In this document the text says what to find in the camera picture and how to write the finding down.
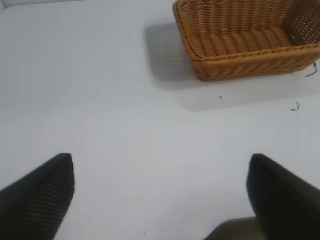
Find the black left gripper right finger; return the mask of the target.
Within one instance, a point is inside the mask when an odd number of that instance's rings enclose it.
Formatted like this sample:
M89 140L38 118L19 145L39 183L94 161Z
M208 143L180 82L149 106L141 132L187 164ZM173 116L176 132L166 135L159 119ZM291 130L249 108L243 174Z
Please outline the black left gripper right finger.
M250 204L269 240L318 240L320 191L269 157L252 155L246 179Z

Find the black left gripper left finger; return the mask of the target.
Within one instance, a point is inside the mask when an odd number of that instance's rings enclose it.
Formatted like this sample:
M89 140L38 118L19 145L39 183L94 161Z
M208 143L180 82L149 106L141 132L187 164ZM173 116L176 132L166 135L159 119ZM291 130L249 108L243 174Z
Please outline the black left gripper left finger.
M74 192L72 155L59 153L0 191L0 238L53 240Z

